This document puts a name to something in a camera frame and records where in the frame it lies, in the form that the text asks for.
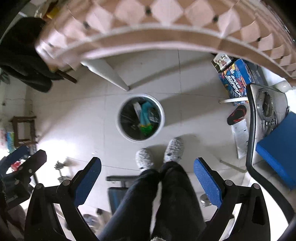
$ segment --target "colorful package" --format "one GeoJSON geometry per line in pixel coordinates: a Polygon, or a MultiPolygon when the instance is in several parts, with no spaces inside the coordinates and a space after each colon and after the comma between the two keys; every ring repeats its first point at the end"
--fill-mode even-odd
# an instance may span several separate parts
{"type": "MultiPolygon", "coordinates": [[[[231,99],[247,96],[246,85],[254,82],[249,68],[242,59],[238,59],[228,69],[219,74],[219,78],[231,99]]],[[[240,105],[244,103],[248,103],[248,101],[238,101],[233,104],[240,105]]]]}

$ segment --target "wooden stool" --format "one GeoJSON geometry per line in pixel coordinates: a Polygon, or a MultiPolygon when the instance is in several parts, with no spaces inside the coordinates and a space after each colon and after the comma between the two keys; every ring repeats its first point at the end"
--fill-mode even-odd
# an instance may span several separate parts
{"type": "Polygon", "coordinates": [[[14,116],[10,122],[12,122],[13,131],[15,133],[14,145],[15,148],[23,145],[37,144],[35,141],[36,132],[35,132],[35,119],[36,116],[14,116]],[[29,123],[30,124],[30,136],[31,139],[18,139],[18,123],[29,123]]]}

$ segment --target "black stove edge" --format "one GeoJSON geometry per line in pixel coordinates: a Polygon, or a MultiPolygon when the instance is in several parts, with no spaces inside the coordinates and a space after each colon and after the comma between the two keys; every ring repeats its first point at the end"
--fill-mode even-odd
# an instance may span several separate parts
{"type": "Polygon", "coordinates": [[[279,190],[277,190],[265,177],[263,177],[259,172],[257,172],[252,166],[252,159],[253,159],[253,150],[254,150],[254,142],[255,142],[255,130],[256,130],[256,107],[255,102],[251,90],[251,85],[253,83],[248,84],[247,89],[247,97],[250,104],[250,128],[249,128],[249,141],[248,141],[248,149],[247,149],[247,156],[246,156],[246,167],[251,175],[257,182],[262,185],[267,192],[271,195],[271,197],[276,201],[278,206],[283,211],[288,223],[296,223],[291,222],[295,212],[291,206],[291,204],[287,201],[287,199],[281,194],[279,190]]]}

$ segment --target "speckled shoe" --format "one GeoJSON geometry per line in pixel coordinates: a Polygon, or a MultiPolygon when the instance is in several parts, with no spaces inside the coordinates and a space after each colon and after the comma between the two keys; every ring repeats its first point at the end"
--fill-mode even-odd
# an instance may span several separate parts
{"type": "Polygon", "coordinates": [[[152,153],[146,149],[142,148],[136,153],[136,163],[141,171],[154,168],[154,161],[152,153]]]}
{"type": "Polygon", "coordinates": [[[175,161],[179,162],[184,152],[184,143],[180,137],[175,137],[170,140],[168,147],[165,150],[163,162],[175,161]]]}

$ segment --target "black pants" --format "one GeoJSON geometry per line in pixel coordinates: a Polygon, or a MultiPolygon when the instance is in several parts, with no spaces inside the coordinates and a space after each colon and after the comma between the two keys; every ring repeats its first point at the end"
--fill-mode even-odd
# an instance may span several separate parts
{"type": "Polygon", "coordinates": [[[160,181],[161,204],[152,237],[166,241],[196,240],[205,223],[191,182],[184,169],[174,161],[165,163],[160,172],[149,169],[141,173],[99,235],[99,240],[150,240],[152,203],[160,181]]]}

